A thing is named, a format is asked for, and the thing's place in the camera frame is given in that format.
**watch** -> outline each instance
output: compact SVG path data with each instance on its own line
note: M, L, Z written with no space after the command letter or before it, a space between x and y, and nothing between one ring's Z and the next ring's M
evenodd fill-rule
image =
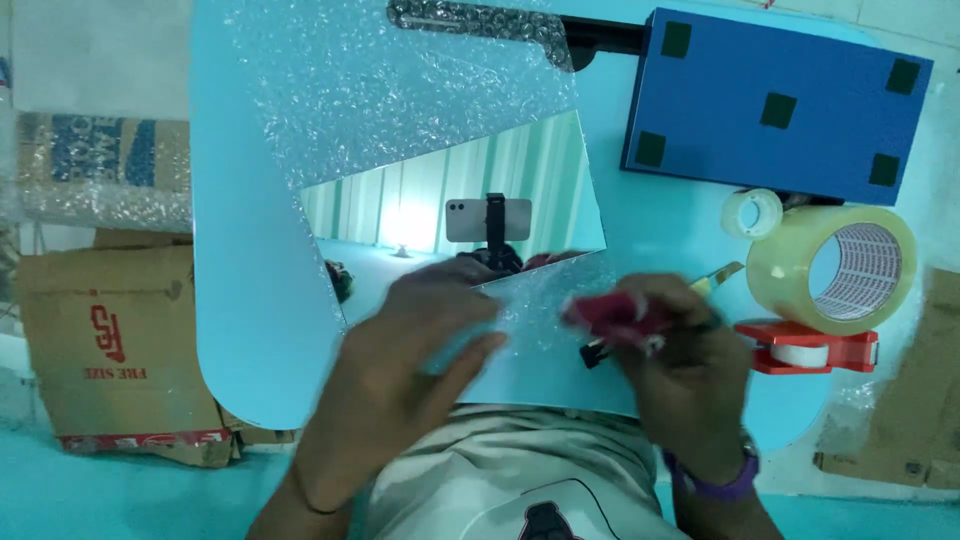
M760 472L760 458L753 437L744 429L740 430L740 436L743 439L743 454L746 460L740 475L734 481L724 485L704 482L691 475L683 465L678 463L675 455L664 450L663 463L670 471L673 484L681 486L687 493L727 502L738 501L751 493L754 488L754 478Z

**packing tape roll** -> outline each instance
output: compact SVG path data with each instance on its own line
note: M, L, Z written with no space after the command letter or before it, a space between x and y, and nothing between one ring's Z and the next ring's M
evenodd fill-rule
M740 211L745 205L754 204L757 208L756 222L746 226L740 219ZM720 210L720 226L730 236L748 240L762 240L780 226L783 218L783 203L780 197L769 189L751 189L733 193Z
M831 237L840 245L840 267L827 290L812 298L810 264ZM830 335L861 333L887 320L916 273L913 234L879 207L791 209L747 256L747 285L761 306Z
M774 345L770 356L781 362L799 367L824 367L827 365L829 345L801 347L799 345Z

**red tape dispenser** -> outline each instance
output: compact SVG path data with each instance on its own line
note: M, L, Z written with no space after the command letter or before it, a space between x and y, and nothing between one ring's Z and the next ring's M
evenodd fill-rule
M875 331L829 335L791 321L740 323L733 329L756 340L754 370L767 375L829 373L833 368L871 373L876 367Z
M616 345L639 347L651 356L663 348L663 334L674 326L662 303L625 291L571 298L561 320L597 338L580 348L587 369L596 367Z

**person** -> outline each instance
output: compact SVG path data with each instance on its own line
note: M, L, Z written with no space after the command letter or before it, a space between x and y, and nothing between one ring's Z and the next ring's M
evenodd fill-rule
M498 302L471 288L491 277L472 258L427 266L394 282L383 307L347 332L250 540L347 538L353 497L365 488L360 533L381 540L782 538L745 476L751 455L740 416L750 352L722 325L686 330L716 318L681 278L637 274L616 285L660 299L681 323L654 357L615 351L636 392L638 422L457 405L506 342L497 331L470 340L440 376L422 374L453 336L496 317ZM679 471L675 528L653 491L653 444Z

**smartphone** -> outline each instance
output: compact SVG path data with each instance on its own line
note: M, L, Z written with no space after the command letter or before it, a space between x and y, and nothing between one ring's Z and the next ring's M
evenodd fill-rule
M519 242L530 237L534 204L529 199L507 199L504 210L504 240ZM487 241L487 199L451 199L446 202L446 239L450 242Z

